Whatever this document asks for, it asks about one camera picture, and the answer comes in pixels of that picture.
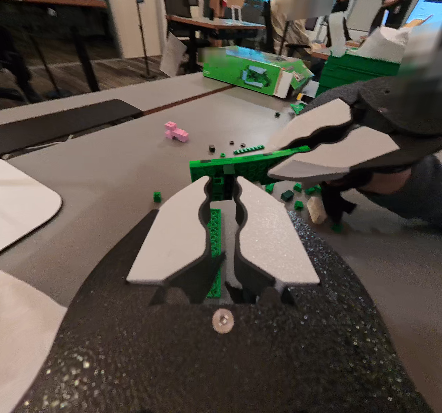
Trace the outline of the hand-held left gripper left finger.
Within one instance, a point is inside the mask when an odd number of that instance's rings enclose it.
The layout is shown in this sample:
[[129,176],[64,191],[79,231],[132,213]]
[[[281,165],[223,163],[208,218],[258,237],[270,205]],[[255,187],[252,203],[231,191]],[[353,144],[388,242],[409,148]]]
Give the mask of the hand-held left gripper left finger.
[[212,258],[208,223],[212,178],[203,176],[157,211],[126,277],[129,284],[178,288],[190,303],[203,303],[225,259]]

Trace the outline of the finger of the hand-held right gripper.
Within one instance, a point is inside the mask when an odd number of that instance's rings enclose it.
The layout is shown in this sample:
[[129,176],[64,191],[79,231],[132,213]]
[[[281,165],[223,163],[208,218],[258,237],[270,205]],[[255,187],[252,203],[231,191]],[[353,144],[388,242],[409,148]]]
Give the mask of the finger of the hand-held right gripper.
[[340,99],[335,99],[292,119],[270,137],[268,151],[287,149],[298,140],[309,139],[320,131],[338,128],[350,122],[350,106]]
[[312,151],[290,156],[269,169],[268,176],[311,184],[336,180],[348,174],[351,167],[398,149],[389,135],[359,127],[339,142],[321,144]]

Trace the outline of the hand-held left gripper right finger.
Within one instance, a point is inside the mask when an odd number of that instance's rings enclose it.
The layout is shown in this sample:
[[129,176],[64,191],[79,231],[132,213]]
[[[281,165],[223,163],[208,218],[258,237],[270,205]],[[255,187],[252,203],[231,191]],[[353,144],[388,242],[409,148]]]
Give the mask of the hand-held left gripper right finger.
[[285,206],[242,176],[233,182],[233,200],[233,271],[240,301],[256,303],[268,289],[283,302],[290,289],[320,289],[320,277]]

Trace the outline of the green brick plate assembly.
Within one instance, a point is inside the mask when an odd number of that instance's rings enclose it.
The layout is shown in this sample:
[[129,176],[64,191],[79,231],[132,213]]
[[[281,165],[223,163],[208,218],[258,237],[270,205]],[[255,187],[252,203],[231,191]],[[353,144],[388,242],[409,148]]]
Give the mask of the green brick plate assembly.
[[310,151],[308,146],[295,147],[255,155],[190,161],[191,182],[203,176],[212,178],[212,201],[232,200],[235,177],[267,185],[273,182],[268,171],[286,158]]

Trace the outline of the person's right forearm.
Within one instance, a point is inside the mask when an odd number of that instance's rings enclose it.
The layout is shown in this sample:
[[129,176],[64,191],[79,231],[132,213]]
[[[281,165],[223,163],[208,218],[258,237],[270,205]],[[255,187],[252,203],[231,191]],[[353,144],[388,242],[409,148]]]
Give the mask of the person's right forearm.
[[426,156],[412,167],[406,185],[391,195],[362,193],[373,203],[405,219],[419,219],[442,228],[442,166],[436,155]]

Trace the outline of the grey desk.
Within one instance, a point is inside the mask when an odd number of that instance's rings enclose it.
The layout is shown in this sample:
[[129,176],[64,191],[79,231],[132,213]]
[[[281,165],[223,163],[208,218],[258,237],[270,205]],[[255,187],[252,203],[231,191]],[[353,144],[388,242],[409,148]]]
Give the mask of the grey desk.
[[[432,412],[356,272],[294,211],[320,289],[290,289],[284,302],[268,289],[256,303],[240,301],[233,198],[210,203],[222,218],[220,298],[190,303],[178,288],[126,282],[157,211],[192,183],[190,161],[270,152],[270,137],[291,122],[238,90],[8,162],[63,203],[1,253],[1,270],[67,308],[11,412]],[[165,137],[169,121],[187,142]],[[351,118],[287,149],[312,151],[359,127]],[[265,149],[235,156],[241,143]]]

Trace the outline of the person's right hand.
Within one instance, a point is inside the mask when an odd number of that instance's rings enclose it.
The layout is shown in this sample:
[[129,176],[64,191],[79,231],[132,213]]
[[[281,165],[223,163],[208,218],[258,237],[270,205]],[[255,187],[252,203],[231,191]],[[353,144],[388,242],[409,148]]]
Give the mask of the person's right hand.
[[400,191],[411,178],[412,168],[394,173],[373,173],[371,180],[357,188],[359,192],[391,195]]

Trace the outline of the long green brick plate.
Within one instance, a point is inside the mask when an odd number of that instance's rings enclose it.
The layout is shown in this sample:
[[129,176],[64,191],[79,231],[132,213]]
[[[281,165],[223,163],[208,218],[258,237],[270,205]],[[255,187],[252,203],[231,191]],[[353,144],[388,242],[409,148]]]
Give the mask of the long green brick plate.
[[[208,223],[208,229],[210,234],[210,244],[211,244],[211,253],[212,258],[216,258],[221,254],[221,243],[222,243],[222,218],[221,218],[221,210],[218,208],[210,209],[210,221]],[[214,278],[212,286],[207,294],[207,298],[209,299],[218,299],[221,297],[221,268],[218,269],[218,272]]]

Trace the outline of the beige brick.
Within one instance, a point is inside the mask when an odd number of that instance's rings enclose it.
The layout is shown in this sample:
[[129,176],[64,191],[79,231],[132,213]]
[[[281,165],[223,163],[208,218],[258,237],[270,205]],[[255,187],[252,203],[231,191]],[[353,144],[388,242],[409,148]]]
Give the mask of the beige brick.
[[307,209],[311,221],[315,225],[322,225],[328,218],[325,207],[323,205],[323,200],[319,196],[312,196],[307,201]]

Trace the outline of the green storage crate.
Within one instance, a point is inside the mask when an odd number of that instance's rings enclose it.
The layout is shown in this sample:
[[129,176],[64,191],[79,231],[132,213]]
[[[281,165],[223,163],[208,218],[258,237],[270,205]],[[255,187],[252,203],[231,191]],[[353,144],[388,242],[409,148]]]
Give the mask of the green storage crate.
[[325,61],[316,97],[335,87],[398,74],[400,63],[345,53],[330,55]]

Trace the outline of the white paper bag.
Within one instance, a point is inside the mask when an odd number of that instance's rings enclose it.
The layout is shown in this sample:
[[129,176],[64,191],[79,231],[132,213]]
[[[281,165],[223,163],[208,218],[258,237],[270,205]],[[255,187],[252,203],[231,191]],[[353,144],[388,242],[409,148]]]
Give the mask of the white paper bag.
[[404,56],[411,29],[376,28],[355,51],[356,55],[400,64]]

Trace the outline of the green cardboard box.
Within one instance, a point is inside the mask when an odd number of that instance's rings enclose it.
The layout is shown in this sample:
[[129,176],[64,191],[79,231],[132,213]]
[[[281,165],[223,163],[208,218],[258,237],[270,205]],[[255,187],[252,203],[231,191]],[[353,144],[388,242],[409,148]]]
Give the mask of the green cardboard box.
[[203,56],[205,77],[281,99],[313,78],[301,59],[245,47],[211,47]]

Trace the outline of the pink toy pig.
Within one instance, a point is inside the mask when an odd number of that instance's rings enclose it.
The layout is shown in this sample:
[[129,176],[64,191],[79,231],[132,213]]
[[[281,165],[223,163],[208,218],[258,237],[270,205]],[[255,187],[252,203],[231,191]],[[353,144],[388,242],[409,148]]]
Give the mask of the pink toy pig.
[[178,140],[182,143],[185,143],[189,139],[189,134],[183,129],[178,128],[177,124],[169,121],[164,125],[165,132],[164,135],[166,138],[170,140]]

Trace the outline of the brown-topped table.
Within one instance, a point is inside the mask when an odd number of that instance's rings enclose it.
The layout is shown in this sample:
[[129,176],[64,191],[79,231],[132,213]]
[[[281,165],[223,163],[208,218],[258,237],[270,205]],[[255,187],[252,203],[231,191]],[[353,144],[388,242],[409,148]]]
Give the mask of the brown-topped table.
[[209,39],[233,40],[235,45],[240,46],[243,39],[255,38],[259,31],[265,30],[263,24],[249,23],[239,20],[214,18],[187,18],[172,14],[165,15],[168,30],[179,37],[179,32],[184,32],[184,44],[187,47],[188,73],[201,72],[202,67],[198,64],[198,49],[210,46]]

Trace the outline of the white tray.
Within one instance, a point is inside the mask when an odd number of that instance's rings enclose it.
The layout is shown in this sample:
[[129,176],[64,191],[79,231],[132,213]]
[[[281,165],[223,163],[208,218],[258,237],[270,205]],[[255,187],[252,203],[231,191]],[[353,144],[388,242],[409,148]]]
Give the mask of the white tray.
[[52,219],[61,196],[49,187],[0,161],[0,250],[3,251]]

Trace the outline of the white paper sheet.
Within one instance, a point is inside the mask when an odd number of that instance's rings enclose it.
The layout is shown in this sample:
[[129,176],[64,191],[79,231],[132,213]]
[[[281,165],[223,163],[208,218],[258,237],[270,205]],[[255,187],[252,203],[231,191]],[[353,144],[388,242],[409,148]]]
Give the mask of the white paper sheet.
[[186,51],[186,45],[169,32],[161,56],[159,70],[168,77],[177,76]]

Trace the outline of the black mat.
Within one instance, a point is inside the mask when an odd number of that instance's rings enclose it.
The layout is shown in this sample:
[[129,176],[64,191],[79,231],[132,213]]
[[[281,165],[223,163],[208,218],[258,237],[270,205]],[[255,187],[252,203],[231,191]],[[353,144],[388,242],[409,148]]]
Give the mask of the black mat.
[[60,137],[121,119],[135,119],[143,111],[119,99],[1,124],[1,155],[47,143]]

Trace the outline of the white cloth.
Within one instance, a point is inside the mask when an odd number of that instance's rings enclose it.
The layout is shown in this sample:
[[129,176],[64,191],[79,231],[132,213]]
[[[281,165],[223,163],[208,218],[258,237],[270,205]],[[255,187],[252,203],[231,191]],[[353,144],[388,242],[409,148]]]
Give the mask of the white cloth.
[[44,364],[67,308],[0,273],[0,411],[14,410]]

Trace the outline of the black office chair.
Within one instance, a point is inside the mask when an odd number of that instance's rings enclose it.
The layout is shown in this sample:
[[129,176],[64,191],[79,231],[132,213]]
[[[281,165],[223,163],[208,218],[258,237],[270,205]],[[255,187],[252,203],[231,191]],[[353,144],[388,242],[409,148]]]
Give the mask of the black office chair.
[[192,18],[189,0],[163,0],[166,19],[170,21],[172,16]]

